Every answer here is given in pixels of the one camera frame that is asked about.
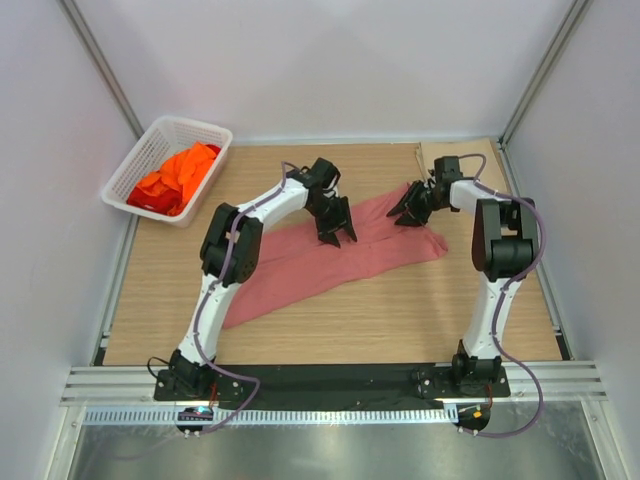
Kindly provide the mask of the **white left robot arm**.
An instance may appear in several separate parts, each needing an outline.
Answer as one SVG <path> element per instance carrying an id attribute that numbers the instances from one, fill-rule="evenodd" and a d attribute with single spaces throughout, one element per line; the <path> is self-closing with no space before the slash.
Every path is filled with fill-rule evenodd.
<path id="1" fill-rule="evenodd" d="M 340 173 L 288 170 L 279 184 L 239 206 L 216 209 L 200 250 L 201 289 L 189 328 L 158 383 L 191 400 L 204 398 L 215 382 L 212 367 L 231 302 L 258 266 L 265 231 L 298 210 L 308 211 L 322 244 L 340 246 L 337 232 L 357 235 L 349 201 L 338 194 Z"/>

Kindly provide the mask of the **pink t shirt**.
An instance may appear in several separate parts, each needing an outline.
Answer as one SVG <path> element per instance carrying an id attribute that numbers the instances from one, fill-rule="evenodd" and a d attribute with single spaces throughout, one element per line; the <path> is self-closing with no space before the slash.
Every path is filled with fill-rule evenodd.
<path id="1" fill-rule="evenodd" d="M 242 325 L 348 282 L 445 256 L 443 236 L 428 227 L 398 226 L 387 215 L 407 189 L 401 184 L 352 207 L 358 240 L 340 233 L 340 247 L 321 243 L 312 220 L 265 234 L 258 266 L 235 295 L 223 327 Z"/>

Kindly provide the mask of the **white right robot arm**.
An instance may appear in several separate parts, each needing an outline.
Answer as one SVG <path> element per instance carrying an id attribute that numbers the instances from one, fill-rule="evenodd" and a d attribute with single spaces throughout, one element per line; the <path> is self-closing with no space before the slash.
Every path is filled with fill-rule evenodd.
<path id="1" fill-rule="evenodd" d="M 387 215 L 399 226 L 422 227 L 444 208 L 473 216 L 471 259 L 480 287 L 470 325 L 443 373 L 447 387 L 472 396 L 501 381 L 507 357 L 502 339 L 511 304 L 540 257 L 538 217 L 531 201 L 469 178 L 415 181 Z"/>

